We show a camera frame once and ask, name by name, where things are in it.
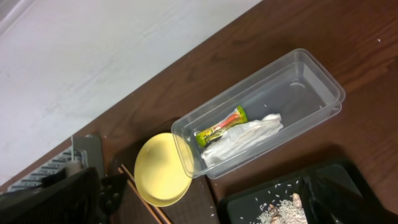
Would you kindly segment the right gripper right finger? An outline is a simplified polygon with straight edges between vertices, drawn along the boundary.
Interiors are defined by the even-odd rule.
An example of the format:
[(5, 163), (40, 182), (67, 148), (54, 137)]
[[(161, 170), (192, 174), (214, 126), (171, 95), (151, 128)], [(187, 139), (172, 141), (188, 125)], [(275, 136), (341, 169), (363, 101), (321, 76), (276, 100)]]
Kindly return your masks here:
[(315, 169), (299, 172), (299, 191), (309, 223), (397, 223), (397, 214), (384, 208), (357, 168), (346, 171), (357, 188), (352, 191)]

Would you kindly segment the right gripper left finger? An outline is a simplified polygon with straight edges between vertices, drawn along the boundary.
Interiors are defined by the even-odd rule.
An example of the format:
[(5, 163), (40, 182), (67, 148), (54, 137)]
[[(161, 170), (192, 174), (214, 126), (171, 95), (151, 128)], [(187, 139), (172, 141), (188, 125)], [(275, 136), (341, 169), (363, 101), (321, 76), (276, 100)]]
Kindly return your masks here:
[(1, 224), (95, 223), (100, 178), (89, 168), (49, 187), (1, 195)]

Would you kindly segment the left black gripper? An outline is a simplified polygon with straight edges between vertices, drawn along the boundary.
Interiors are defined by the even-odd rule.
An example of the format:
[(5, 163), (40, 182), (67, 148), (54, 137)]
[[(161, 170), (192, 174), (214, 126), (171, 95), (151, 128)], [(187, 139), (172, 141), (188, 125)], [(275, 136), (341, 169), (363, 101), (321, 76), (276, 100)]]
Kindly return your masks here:
[(116, 174), (101, 179), (99, 207), (105, 215), (115, 213), (123, 200), (127, 177)]

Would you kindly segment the wooden chopstick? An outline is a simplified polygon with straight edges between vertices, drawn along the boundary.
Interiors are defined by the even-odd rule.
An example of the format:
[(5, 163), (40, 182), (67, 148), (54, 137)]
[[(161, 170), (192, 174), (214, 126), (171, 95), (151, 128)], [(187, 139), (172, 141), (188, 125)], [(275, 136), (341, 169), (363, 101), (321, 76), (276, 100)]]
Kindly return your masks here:
[(146, 209), (148, 210), (148, 212), (152, 215), (152, 217), (155, 219), (155, 221), (158, 224), (163, 224), (163, 219), (160, 217), (159, 213), (156, 212), (155, 208), (151, 205), (149, 205), (140, 195), (140, 193), (138, 192), (136, 186), (135, 186), (135, 180), (132, 176), (132, 174), (130, 173), (130, 171), (126, 168), (126, 166), (124, 164), (120, 165), (118, 167), (118, 171), (120, 174), (125, 174), (127, 177), (127, 184), (129, 186), (129, 188), (135, 193), (135, 195), (139, 198), (139, 200), (142, 202), (142, 204), (146, 207)]
[(172, 222), (169, 220), (167, 215), (159, 208), (159, 207), (153, 207), (152, 205), (149, 205), (143, 197), (140, 195), (138, 192), (136, 186), (135, 186), (135, 179), (134, 176), (130, 173), (130, 171), (127, 169), (127, 167), (123, 164), (121, 164), (120, 167), (118, 167), (118, 171), (121, 174), (126, 174), (127, 175), (127, 184), (128, 186), (133, 190), (133, 192), (138, 196), (139, 200), (142, 202), (142, 204), (146, 207), (146, 209), (149, 211), (149, 213), (152, 215), (152, 217), (155, 219), (155, 221), (158, 224), (172, 224)]

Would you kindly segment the rice and food scraps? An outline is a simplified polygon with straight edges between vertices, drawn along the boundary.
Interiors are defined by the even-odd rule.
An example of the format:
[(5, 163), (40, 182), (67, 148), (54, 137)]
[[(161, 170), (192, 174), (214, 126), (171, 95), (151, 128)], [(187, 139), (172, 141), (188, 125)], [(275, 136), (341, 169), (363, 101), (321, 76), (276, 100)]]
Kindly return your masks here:
[(281, 193), (267, 190), (267, 195), (273, 198), (271, 202), (263, 203), (259, 207), (261, 213), (254, 223), (308, 224), (300, 195), (294, 190), (298, 185), (298, 181), (293, 184), (275, 184), (274, 190), (281, 190)]

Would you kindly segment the yellow plastic plate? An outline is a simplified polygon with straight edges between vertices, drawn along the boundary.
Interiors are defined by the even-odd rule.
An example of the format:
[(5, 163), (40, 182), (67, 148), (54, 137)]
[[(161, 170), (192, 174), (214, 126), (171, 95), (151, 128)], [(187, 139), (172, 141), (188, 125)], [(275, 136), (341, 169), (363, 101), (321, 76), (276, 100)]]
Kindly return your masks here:
[(168, 207), (187, 192), (192, 177), (185, 173), (175, 140), (178, 136), (161, 133), (141, 147), (134, 164), (134, 180), (141, 197), (156, 207)]

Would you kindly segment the white napkin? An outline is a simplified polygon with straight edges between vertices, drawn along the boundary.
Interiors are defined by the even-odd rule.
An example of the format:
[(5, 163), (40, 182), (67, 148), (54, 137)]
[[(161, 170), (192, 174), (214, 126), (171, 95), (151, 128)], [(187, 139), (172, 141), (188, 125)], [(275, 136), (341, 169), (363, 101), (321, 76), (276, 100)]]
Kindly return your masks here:
[(227, 130), (219, 140), (211, 143), (202, 152), (201, 158), (207, 167), (215, 166), (247, 148), (265, 141), (283, 127), (280, 114), (269, 114), (262, 120), (236, 125)]

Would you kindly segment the green yellow snack wrapper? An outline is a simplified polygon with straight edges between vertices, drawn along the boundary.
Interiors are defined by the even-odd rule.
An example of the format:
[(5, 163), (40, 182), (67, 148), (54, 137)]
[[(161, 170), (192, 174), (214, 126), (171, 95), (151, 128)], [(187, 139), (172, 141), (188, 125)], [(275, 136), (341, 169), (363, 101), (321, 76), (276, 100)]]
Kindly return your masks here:
[(205, 130), (195, 133), (195, 139), (199, 146), (205, 147), (208, 143), (222, 137), (228, 129), (235, 125), (247, 123), (247, 121), (248, 118), (243, 107), (237, 106), (225, 119)]

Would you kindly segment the white bowl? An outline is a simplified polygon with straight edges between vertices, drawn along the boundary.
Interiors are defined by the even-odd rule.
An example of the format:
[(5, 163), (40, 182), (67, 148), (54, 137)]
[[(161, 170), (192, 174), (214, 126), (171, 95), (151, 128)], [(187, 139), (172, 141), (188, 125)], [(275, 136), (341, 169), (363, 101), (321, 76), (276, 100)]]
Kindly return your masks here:
[(79, 160), (68, 161), (64, 166), (66, 177), (71, 177), (79, 173), (82, 169), (83, 165)]

